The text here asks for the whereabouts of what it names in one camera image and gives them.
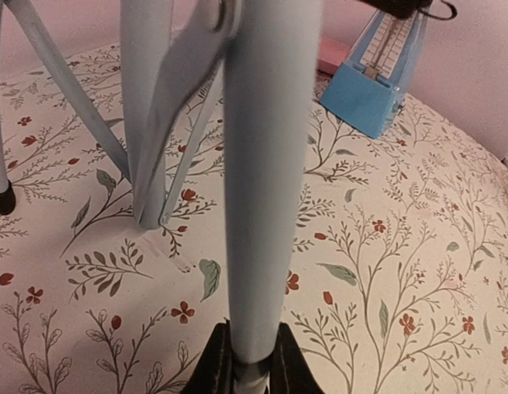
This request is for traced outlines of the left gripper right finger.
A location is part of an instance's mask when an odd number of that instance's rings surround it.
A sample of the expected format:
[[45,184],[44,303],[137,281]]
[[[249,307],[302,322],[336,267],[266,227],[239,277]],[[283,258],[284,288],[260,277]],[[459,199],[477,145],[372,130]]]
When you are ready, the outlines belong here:
[[280,323],[272,353],[269,392],[274,394],[323,394],[301,352],[290,326]]

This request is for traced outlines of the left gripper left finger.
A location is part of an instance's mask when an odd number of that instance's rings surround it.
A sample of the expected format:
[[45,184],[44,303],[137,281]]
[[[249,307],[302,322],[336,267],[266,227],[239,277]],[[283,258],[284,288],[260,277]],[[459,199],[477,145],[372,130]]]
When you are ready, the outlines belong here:
[[232,394],[232,362],[230,324],[218,323],[183,388],[183,394]]

